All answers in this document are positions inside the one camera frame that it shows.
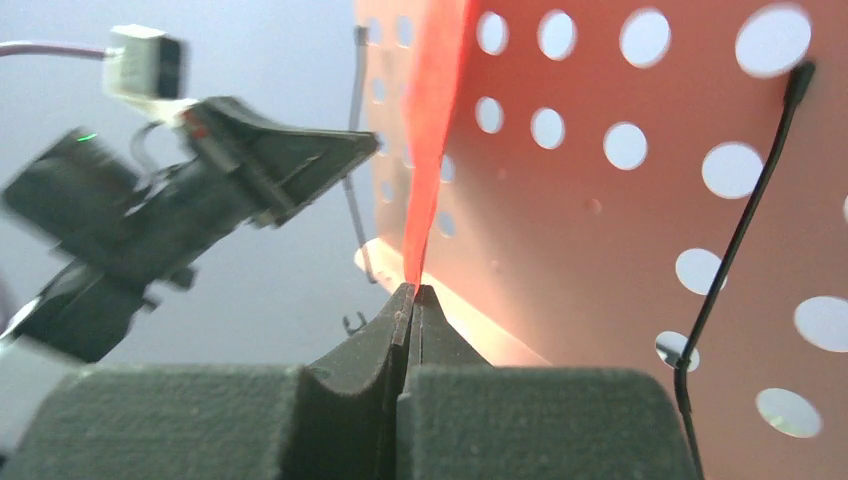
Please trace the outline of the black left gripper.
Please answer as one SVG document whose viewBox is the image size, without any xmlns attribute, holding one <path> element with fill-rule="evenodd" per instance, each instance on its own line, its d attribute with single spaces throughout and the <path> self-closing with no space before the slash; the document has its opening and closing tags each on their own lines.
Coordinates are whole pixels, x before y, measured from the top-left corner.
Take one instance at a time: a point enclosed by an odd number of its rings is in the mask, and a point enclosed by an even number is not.
<svg viewBox="0 0 848 480">
<path fill-rule="evenodd" d="M 282 226 L 380 147 L 372 132 L 285 125 L 232 96 L 176 120 L 194 158 L 169 168 L 132 215 L 147 265 L 189 265 L 246 221 Z"/>
</svg>

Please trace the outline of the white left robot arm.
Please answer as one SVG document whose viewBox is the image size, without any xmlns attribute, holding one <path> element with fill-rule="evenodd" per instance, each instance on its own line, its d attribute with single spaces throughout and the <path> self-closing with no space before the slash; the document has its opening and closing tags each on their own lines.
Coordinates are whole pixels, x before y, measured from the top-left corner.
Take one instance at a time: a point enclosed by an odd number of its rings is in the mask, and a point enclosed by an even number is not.
<svg viewBox="0 0 848 480">
<path fill-rule="evenodd" d="M 2 333 L 3 455 L 68 373 L 157 307 L 151 284 L 190 289 L 194 262 L 216 243 L 246 223 L 284 225 L 380 146 L 372 132 L 288 126 L 231 96 L 188 102 L 164 123 L 187 161 L 141 175 L 78 127 L 3 190 L 5 207 L 68 260 Z"/>
</svg>

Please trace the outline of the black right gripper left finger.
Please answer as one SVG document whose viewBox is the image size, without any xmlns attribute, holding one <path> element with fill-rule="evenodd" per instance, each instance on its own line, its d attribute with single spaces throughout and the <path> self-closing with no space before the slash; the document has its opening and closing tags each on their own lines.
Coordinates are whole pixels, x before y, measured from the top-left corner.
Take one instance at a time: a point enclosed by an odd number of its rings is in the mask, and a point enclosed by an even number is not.
<svg viewBox="0 0 848 480">
<path fill-rule="evenodd" d="M 38 409 L 5 479 L 391 479 L 416 289 L 310 366 L 87 367 Z"/>
</svg>

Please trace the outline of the pink music stand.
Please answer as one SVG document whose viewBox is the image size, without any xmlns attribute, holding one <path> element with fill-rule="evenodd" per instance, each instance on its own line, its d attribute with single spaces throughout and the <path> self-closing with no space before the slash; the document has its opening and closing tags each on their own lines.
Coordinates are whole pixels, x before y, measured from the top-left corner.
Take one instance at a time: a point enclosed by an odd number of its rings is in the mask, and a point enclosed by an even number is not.
<svg viewBox="0 0 848 480">
<path fill-rule="evenodd" d="M 847 5 L 484 1 L 423 280 L 493 363 L 626 366 L 690 332 L 816 72 L 688 377 L 710 479 L 847 475 Z"/>
</svg>

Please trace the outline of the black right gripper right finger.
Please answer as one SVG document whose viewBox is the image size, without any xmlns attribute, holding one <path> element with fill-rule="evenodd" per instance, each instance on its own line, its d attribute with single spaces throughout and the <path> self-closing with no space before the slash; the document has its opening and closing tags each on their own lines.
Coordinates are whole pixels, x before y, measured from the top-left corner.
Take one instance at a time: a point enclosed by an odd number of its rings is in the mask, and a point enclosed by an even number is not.
<svg viewBox="0 0 848 480">
<path fill-rule="evenodd" d="M 400 479 L 693 479 L 675 409 L 621 368 L 496 367 L 421 287 L 397 400 Z"/>
</svg>

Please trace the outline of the red sheet music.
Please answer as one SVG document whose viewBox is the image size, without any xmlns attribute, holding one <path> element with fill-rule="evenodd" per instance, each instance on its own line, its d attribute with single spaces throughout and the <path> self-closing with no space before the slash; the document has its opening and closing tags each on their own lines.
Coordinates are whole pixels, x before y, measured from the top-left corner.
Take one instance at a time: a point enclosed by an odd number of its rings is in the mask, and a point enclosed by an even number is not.
<svg viewBox="0 0 848 480">
<path fill-rule="evenodd" d="M 414 172 L 402 246 L 405 281 L 415 286 L 421 285 L 442 158 L 479 13 L 478 1 L 429 1 L 417 37 L 405 110 Z"/>
</svg>

